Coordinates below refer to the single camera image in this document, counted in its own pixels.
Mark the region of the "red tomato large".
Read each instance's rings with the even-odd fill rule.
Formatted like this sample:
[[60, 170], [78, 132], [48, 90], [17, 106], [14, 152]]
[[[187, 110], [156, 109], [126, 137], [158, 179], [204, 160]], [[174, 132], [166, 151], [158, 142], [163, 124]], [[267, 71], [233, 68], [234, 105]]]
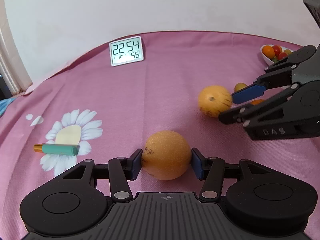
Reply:
[[288, 54], [286, 52], [281, 52], [279, 55], [278, 55], [278, 61], [284, 59], [288, 57]]

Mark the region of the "mandarin orange middle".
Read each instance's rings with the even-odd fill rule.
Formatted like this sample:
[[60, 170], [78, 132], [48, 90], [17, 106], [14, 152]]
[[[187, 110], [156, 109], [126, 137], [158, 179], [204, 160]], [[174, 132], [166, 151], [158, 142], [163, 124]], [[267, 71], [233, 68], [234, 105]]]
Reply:
[[264, 102], [264, 101], [265, 101], [264, 99], [255, 99], [255, 100], [252, 100], [252, 101], [250, 102], [250, 104], [253, 105], [253, 106], [255, 106], [255, 105], [258, 105], [258, 104], [260, 104], [260, 103], [262, 103], [262, 102]]

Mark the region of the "red tomato top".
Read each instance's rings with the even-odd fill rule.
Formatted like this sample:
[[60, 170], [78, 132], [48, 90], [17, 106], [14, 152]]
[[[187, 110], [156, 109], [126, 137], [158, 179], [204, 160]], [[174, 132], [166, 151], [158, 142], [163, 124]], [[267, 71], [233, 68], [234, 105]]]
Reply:
[[283, 52], [282, 47], [279, 46], [279, 45], [276, 45], [276, 44], [274, 44], [274, 45], [272, 46], [272, 49], [273, 49], [273, 51], [274, 51], [275, 57], [278, 57], [279, 54]]

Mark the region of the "white floral fruit bowl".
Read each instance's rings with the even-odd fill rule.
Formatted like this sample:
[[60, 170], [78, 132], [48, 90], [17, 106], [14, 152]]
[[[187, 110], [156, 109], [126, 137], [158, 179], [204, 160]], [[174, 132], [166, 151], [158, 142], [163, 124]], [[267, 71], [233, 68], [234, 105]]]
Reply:
[[[272, 49], [273, 45], [274, 44], [266, 44], [260, 48], [260, 52], [262, 54], [262, 57], [268, 66], [278, 62], [278, 58], [275, 57], [274, 51]], [[293, 50], [286, 48], [284, 46], [281, 46], [281, 47], [283, 49], [283, 52], [286, 52], [288, 55], [293, 53]]]

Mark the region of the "small yellow-green fruit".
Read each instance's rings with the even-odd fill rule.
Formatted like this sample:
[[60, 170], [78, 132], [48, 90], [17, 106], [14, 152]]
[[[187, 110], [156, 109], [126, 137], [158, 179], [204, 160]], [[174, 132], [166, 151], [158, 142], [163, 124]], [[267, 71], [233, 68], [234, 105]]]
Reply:
[[238, 92], [244, 88], [246, 88], [247, 85], [245, 83], [237, 83], [235, 86], [234, 86], [234, 92]]

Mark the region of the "green battery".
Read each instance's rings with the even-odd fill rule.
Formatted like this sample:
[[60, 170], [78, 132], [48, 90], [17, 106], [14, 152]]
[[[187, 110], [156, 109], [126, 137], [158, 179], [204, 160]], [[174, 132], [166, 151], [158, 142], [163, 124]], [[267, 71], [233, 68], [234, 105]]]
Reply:
[[34, 144], [35, 152], [54, 155], [76, 156], [79, 153], [78, 145], [59, 145], [59, 144]]

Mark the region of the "pink floral tablecloth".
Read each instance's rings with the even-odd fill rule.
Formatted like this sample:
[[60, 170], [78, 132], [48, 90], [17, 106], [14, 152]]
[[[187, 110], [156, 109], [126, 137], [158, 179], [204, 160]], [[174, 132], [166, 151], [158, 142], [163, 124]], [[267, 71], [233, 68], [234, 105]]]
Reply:
[[142, 40], [142, 62], [112, 67], [103, 45], [8, 106], [1, 117], [3, 239], [26, 233], [22, 199], [74, 165], [68, 156], [47, 157], [33, 146], [53, 142], [61, 126], [76, 121], [85, 127], [78, 161], [128, 157], [153, 133], [172, 130], [206, 156], [251, 159], [319, 188], [319, 139], [252, 141], [240, 125], [225, 126], [198, 108], [204, 87], [233, 90], [263, 74], [260, 48], [273, 39], [183, 31], [143, 34]]

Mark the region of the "white digital clock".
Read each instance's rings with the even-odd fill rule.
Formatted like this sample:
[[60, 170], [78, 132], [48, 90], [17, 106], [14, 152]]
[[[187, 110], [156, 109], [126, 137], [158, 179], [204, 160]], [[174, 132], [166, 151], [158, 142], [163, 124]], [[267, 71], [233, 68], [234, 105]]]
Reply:
[[110, 42], [109, 50], [112, 67], [144, 60], [141, 36]]

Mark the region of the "window frame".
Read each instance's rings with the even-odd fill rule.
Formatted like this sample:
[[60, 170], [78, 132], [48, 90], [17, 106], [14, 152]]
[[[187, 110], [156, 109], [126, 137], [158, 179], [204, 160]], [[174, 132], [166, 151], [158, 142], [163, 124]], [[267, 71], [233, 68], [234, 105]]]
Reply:
[[24, 93], [33, 84], [16, 48], [4, 0], [1, 0], [1, 74], [13, 96]]

